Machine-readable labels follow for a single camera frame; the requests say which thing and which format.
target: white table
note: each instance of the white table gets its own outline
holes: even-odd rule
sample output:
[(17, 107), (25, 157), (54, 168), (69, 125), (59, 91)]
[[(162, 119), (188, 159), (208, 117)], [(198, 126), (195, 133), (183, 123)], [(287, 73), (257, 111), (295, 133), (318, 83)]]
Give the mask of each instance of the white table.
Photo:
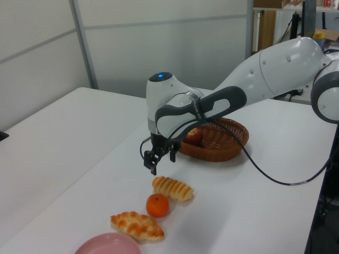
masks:
[[(336, 129), (308, 105), (274, 100), (228, 117), (249, 130), (246, 148), (257, 164), (286, 182), (307, 179), (323, 166)], [(87, 239), (116, 232), (111, 215), (146, 213), (153, 175), (143, 166), (139, 145), (147, 136), (145, 117), (0, 253), (74, 253)], [(166, 156), (158, 164), (158, 175), (188, 183), (195, 198), (186, 204), (171, 202), (170, 214), (157, 220), (165, 240), (142, 243), (143, 253), (303, 253), (324, 177), (322, 173), (305, 185), (281, 186), (261, 175), (243, 152), (220, 163), (178, 154), (173, 164)]]
[(79, 88), (7, 130), (0, 247), (137, 128), (146, 108), (141, 98)]

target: croissant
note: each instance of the croissant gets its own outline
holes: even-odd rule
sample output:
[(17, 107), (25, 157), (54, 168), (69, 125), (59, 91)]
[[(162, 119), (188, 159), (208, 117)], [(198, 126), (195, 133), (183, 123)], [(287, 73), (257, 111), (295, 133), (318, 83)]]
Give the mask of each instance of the croissant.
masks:
[(111, 216), (111, 223), (115, 228), (138, 241), (157, 241), (165, 238), (164, 231), (154, 220), (134, 211)]

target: white wall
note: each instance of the white wall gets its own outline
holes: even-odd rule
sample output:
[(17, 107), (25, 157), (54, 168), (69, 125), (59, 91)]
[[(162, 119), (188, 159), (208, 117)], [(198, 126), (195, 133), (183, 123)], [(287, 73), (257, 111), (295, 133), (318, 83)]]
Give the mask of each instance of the white wall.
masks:
[(0, 0), (0, 130), (89, 87), (69, 0)]
[(252, 36), (248, 0), (75, 3), (99, 89), (133, 96), (145, 97), (160, 71), (214, 89), (245, 60), (248, 29)]

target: pink plate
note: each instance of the pink plate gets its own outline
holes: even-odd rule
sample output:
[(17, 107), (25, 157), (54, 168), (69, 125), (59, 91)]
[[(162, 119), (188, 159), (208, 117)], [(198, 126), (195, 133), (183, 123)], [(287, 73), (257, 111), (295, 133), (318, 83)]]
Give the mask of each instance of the pink plate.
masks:
[(89, 239), (75, 254), (141, 254), (141, 250), (128, 235), (106, 233)]

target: cardboard box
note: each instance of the cardboard box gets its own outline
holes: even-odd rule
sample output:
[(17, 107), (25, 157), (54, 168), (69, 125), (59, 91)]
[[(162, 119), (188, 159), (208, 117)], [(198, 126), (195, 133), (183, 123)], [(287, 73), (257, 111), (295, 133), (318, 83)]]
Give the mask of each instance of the cardboard box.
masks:
[(289, 0), (253, 0), (253, 7), (282, 9), (289, 2)]

